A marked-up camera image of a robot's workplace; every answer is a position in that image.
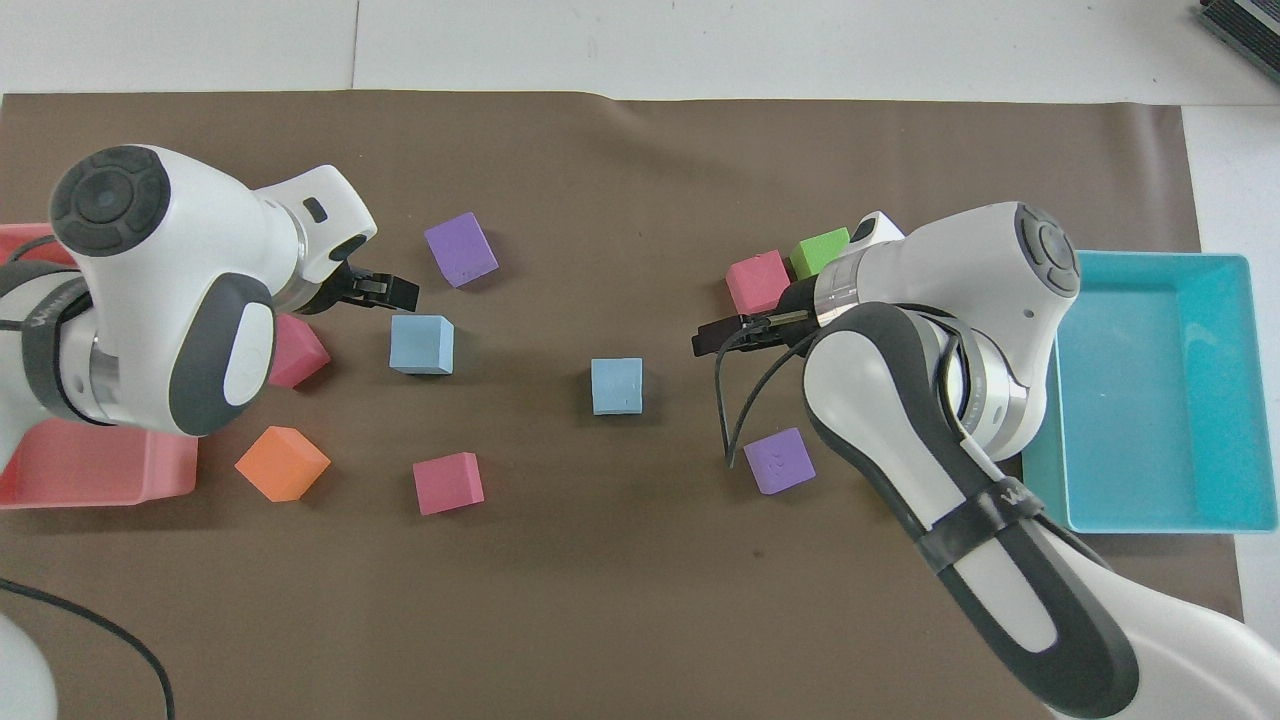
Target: black strap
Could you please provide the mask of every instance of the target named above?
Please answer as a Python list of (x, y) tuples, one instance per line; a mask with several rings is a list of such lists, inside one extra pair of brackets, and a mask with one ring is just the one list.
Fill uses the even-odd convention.
[(1009, 525), (1044, 511), (1041, 498), (1014, 478), (1001, 478), (947, 512), (915, 541), (934, 574), (955, 565)]
[(76, 275), (54, 288), (22, 323), (22, 365), (36, 400), (65, 420), (102, 425), (67, 400), (60, 368), (61, 325), (93, 306), (84, 278)]

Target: purple cube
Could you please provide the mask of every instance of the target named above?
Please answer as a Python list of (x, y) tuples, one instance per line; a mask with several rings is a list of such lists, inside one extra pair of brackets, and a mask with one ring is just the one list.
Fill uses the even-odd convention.
[(809, 460), (800, 430), (787, 428), (781, 433), (758, 439), (742, 448), (751, 465), (755, 484), (764, 495), (782, 492), (797, 486), (818, 473)]
[(453, 287), (461, 287), (498, 269), (498, 260), (493, 256), (475, 213), (463, 213), (424, 234), (440, 265), (440, 273)]

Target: foam cube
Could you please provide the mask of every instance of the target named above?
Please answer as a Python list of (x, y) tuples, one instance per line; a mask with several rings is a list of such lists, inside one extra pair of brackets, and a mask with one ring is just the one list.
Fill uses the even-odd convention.
[(787, 428), (742, 448), (764, 495), (782, 492), (817, 475), (800, 430)]
[(329, 352), (311, 325), (293, 315), (275, 316), (275, 356), (266, 382), (293, 388), (328, 364)]
[(639, 415), (644, 411), (644, 359), (591, 360), (591, 409), (596, 415)]
[(845, 247), (849, 247), (849, 228), (838, 228), (809, 240), (801, 240), (791, 251), (791, 269), (795, 270), (796, 279), (803, 281), (817, 275)]
[(415, 462), (413, 484), (417, 487), (417, 509), (422, 515), (484, 502), (480, 468), (471, 452)]
[(493, 249), (476, 222), (475, 213), (463, 213), (426, 231), (426, 245), (435, 255), (440, 273), (453, 287), (461, 287), (498, 269)]
[(293, 428), (270, 427), (236, 462), (236, 469), (271, 502), (302, 497), (329, 459)]
[(452, 375), (453, 323), (440, 315), (393, 315), (390, 366), (406, 375)]
[(733, 263), (724, 275), (724, 282), (728, 283), (728, 292), (733, 296), (733, 307), (744, 315), (750, 315), (777, 307), (778, 297), (791, 284), (791, 278), (782, 265), (782, 255), (777, 250), (771, 250), (764, 255)]

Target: blue tray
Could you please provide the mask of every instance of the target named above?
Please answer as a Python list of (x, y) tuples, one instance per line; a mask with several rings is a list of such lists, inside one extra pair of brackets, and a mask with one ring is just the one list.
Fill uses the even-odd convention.
[(1274, 530), (1248, 261), (1079, 255), (1027, 486), (1087, 533)]

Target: green cube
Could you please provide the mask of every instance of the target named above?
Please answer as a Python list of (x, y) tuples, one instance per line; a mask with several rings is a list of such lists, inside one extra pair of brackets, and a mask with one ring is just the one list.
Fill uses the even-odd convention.
[(796, 279), (803, 281), (820, 273), (846, 245), (849, 245), (849, 228), (801, 240), (800, 245), (796, 245), (796, 249), (791, 251), (791, 269), (796, 272)]

